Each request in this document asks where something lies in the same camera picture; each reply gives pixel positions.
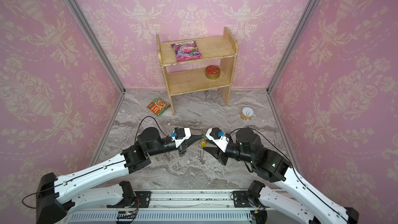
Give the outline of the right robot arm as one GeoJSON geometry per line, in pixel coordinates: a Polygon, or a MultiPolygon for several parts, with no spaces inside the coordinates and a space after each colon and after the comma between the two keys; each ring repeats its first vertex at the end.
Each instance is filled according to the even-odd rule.
{"type": "Polygon", "coordinates": [[[270,207],[301,224],[356,224],[359,212],[353,207],[343,207],[316,189],[280,154],[279,149],[265,148],[264,135],[252,128],[235,130],[236,140],[219,128],[210,128],[205,139],[212,147],[204,150],[222,165],[228,159],[243,161],[251,173],[274,183],[291,195],[278,194],[255,180],[247,190],[247,199],[254,207],[270,207]]]}

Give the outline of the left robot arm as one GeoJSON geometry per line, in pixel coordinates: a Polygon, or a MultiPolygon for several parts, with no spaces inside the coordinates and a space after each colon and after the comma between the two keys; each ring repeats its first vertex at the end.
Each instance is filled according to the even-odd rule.
{"type": "Polygon", "coordinates": [[[56,176],[51,172],[41,177],[36,199],[36,223],[54,224],[63,219],[77,205],[73,198],[86,190],[114,178],[126,176],[150,165],[150,156],[177,150],[180,156],[189,146],[201,140],[189,128],[175,128],[161,138],[158,129],[146,128],[135,143],[114,157],[84,170],[56,176]]]}

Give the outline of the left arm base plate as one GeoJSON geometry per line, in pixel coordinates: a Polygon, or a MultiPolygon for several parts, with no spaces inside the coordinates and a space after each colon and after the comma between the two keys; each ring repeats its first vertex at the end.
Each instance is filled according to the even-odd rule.
{"type": "Polygon", "coordinates": [[[150,191],[138,191],[134,193],[123,193],[121,200],[116,204],[108,204],[107,208],[148,208],[150,203],[150,191]]]}

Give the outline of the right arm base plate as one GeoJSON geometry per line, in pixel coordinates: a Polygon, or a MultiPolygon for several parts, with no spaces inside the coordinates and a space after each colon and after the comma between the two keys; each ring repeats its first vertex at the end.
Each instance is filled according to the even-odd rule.
{"type": "Polygon", "coordinates": [[[259,192],[236,190],[230,194],[230,198],[233,201],[235,208],[255,208],[264,209],[270,208],[271,205],[266,203],[265,200],[261,200],[262,195],[259,192]]]}

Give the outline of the metal ring plate with keyrings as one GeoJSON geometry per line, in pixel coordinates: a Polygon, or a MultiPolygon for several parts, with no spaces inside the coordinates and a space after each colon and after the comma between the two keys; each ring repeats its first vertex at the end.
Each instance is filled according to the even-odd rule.
{"type": "MultiPolygon", "coordinates": [[[[205,141],[205,134],[204,133],[202,134],[202,140],[201,141],[205,141]]],[[[203,147],[201,146],[201,141],[199,142],[197,157],[198,157],[198,160],[199,160],[199,162],[201,164],[205,164],[205,161],[204,161],[204,152],[205,151],[203,150],[203,147]]]]}

